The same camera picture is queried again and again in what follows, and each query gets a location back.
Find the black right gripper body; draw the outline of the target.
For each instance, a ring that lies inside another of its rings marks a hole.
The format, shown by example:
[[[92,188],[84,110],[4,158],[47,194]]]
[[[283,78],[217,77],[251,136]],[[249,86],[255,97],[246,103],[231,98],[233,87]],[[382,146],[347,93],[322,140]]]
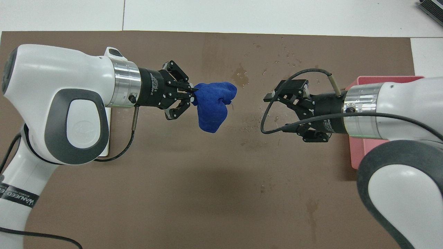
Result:
[[[314,105],[313,116],[323,116],[343,112],[343,103],[346,93],[337,96],[335,93],[311,95]],[[327,118],[311,123],[312,128],[320,132],[347,134],[343,118]]]

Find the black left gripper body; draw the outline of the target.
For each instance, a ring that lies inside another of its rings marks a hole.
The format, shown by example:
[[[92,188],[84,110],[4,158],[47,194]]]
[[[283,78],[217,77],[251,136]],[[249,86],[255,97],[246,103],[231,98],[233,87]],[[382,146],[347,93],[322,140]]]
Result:
[[[139,67],[141,76],[141,89],[138,97],[138,105],[152,106],[159,109],[167,109],[174,103],[174,98],[169,98],[169,93],[174,88],[168,85],[173,78],[166,70],[150,70]]]

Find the blue towel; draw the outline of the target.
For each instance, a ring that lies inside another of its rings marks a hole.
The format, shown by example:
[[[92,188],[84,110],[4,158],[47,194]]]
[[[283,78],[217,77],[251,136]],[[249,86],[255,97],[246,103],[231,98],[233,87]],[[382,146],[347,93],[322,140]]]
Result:
[[[229,82],[199,83],[193,105],[197,107],[198,125],[209,133],[216,133],[228,115],[227,105],[237,95],[237,87]]]

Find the white towel rack base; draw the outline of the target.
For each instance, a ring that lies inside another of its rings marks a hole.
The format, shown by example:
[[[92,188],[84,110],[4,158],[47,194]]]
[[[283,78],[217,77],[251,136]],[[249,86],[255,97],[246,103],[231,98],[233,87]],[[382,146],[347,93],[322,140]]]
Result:
[[[111,120],[111,108],[106,107],[105,108],[105,112],[106,112],[106,118],[107,118],[107,122],[108,122],[108,131],[109,131],[109,137],[107,140],[107,144],[105,149],[103,150],[103,152],[101,153],[101,157],[108,157],[109,156],[109,145],[110,145],[110,120]]]

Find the pink plastic bin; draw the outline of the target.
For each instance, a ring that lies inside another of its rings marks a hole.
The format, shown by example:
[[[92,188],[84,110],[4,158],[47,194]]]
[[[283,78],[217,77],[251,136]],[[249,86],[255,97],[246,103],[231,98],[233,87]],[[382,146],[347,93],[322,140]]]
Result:
[[[346,87],[346,90],[356,85],[384,82],[408,83],[422,78],[424,78],[424,76],[359,76],[353,83]],[[387,140],[349,137],[351,167],[358,169],[360,162],[367,153],[387,142]]]

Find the brown table mat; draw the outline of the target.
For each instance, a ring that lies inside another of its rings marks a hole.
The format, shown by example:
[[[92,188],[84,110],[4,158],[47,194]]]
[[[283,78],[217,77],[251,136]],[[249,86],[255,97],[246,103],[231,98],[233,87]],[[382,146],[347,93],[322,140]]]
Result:
[[[411,39],[164,32],[3,32],[10,52],[44,44],[137,66],[174,60],[192,84],[228,81],[238,92],[216,133],[196,108],[177,120],[141,107],[119,159],[54,171],[27,231],[72,238],[84,249],[400,249],[361,203],[348,136],[304,143],[264,135],[263,97],[294,73],[331,72],[340,88],[359,76],[414,75]]]

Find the dark ribbed device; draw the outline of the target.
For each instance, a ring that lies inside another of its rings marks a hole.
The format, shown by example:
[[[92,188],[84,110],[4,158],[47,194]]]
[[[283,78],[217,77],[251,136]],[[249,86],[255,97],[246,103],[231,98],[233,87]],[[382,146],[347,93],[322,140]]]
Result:
[[[418,7],[428,15],[443,19],[443,0],[419,0]]]

